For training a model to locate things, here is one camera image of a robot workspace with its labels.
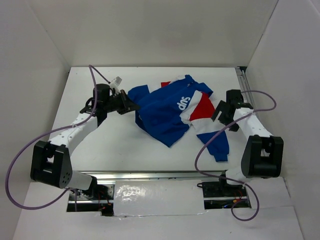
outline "purple cable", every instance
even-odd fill
[[[273,101],[273,104],[274,104],[273,107],[271,107],[271,108],[266,108],[266,109],[253,110],[253,112],[251,112],[251,113],[249,113],[249,114],[247,114],[247,115],[245,115],[245,116],[242,116],[242,117],[234,120],[233,122],[229,123],[229,124],[226,125],[225,127],[223,127],[220,131],[218,131],[218,132],[201,148],[201,150],[200,150],[199,153],[197,154],[197,156],[196,156],[196,158],[195,158],[195,161],[194,161],[194,168],[195,168],[195,170],[196,170],[198,173],[203,174],[203,175],[208,176],[208,177],[214,177],[214,178],[218,178],[218,179],[224,179],[224,180],[233,181],[233,182],[236,182],[236,183],[238,183],[238,184],[247,186],[247,187],[252,191],[252,193],[253,193],[253,195],[254,195],[254,197],[255,197],[255,199],[256,199],[256,211],[255,211],[255,213],[254,213],[251,217],[243,219],[243,218],[237,217],[237,216],[235,215],[235,213],[234,213],[234,208],[235,208],[235,206],[236,206],[238,203],[241,203],[241,202],[243,202],[243,201],[246,201],[245,199],[235,202],[235,203],[232,205],[232,207],[231,207],[231,213],[232,213],[232,215],[233,215],[237,220],[242,221],[242,222],[247,222],[247,221],[250,221],[250,220],[254,219],[254,218],[257,216],[258,212],[259,212],[260,202],[259,202],[259,199],[258,199],[258,196],[257,196],[256,192],[253,190],[253,188],[252,188],[250,185],[248,185],[248,184],[245,183],[244,181],[239,181],[239,180],[232,179],[232,178],[225,177],[225,176],[213,175],[213,174],[209,174],[209,173],[206,173],[206,172],[200,170],[200,169],[198,168],[198,161],[199,161],[200,155],[201,155],[202,152],[207,148],[207,146],[208,146],[213,140],[215,140],[215,138],[218,137],[223,131],[225,131],[226,129],[230,128],[233,124],[236,124],[237,122],[239,122],[239,121],[241,121],[241,120],[249,117],[249,116],[252,115],[253,113],[272,111],[272,110],[274,110],[274,109],[277,107],[277,102],[276,102],[276,100],[275,100],[271,95],[269,95],[268,93],[266,93],[266,92],[264,92],[264,91],[259,91],[259,90],[248,90],[248,91],[243,91],[242,93],[249,93],[249,92],[250,92],[250,93],[260,93],[260,94],[264,94],[264,95],[268,96],[268,97]]]
[[[104,79],[106,80],[108,83],[110,83],[94,66],[89,65],[89,69],[91,72],[91,76],[92,76],[92,81],[93,81],[93,85],[94,85],[94,104],[93,104],[93,108],[92,111],[90,113],[90,115],[83,120],[82,122],[79,122],[76,125],[68,125],[68,126],[63,126],[63,127],[59,127],[56,129],[53,129],[51,131],[45,132],[43,134],[41,134],[40,136],[37,136],[36,138],[32,139],[30,142],[28,142],[18,153],[17,155],[13,158],[12,162],[9,165],[9,168],[6,172],[6,176],[5,176],[5,193],[7,195],[7,197],[9,198],[9,200],[17,207],[21,208],[21,209],[25,209],[25,210],[38,210],[38,209],[43,209],[46,208],[52,204],[54,204],[56,201],[58,201],[67,191],[69,191],[70,189],[66,189],[64,190],[56,199],[52,200],[51,202],[44,204],[42,206],[24,206],[21,205],[20,203],[18,203],[16,200],[14,200],[14,198],[11,196],[10,190],[9,190],[9,177],[10,177],[10,173],[11,170],[14,166],[14,164],[16,163],[17,159],[19,158],[19,156],[29,147],[31,146],[34,142],[36,142],[37,140],[43,138],[44,136],[47,136],[49,134],[61,131],[61,130],[65,130],[65,129],[70,129],[70,128],[74,128],[76,126],[82,125],[84,123],[86,123],[94,114],[96,107],[97,107],[97,101],[98,101],[98,91],[97,91],[97,83],[96,83],[96,78],[93,72],[93,69]]]

